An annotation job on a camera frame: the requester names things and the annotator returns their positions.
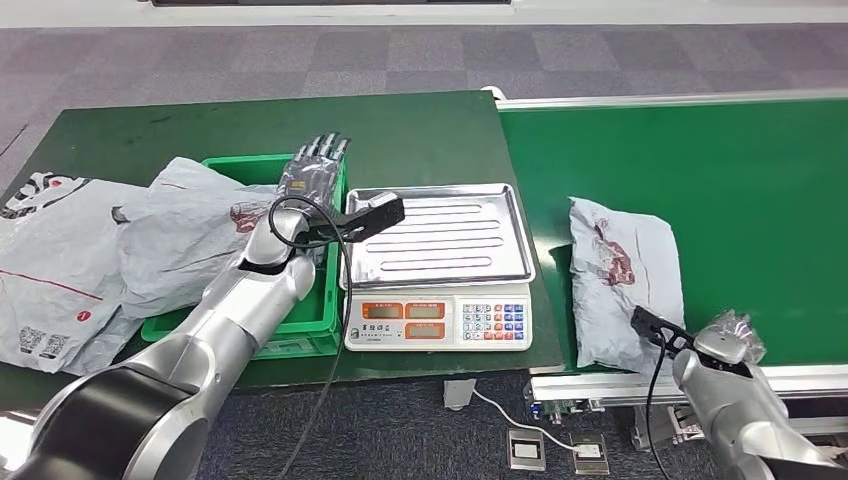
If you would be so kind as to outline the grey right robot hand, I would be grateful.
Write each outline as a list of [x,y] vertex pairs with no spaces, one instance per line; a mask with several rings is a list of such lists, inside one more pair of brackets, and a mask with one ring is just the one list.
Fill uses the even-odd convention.
[[727,308],[716,315],[701,332],[712,332],[725,338],[733,338],[738,345],[743,345],[742,354],[732,355],[733,359],[738,358],[737,362],[759,364],[767,353],[762,339],[753,327],[750,315],[737,313],[734,308]]

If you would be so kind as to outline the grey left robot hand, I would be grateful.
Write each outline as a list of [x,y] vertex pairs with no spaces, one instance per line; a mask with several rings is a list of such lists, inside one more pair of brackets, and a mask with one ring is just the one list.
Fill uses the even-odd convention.
[[318,135],[303,144],[283,168],[277,188],[282,206],[312,210],[310,203],[297,200],[303,197],[326,210],[334,207],[334,193],[349,144],[350,139],[342,138],[338,132]]

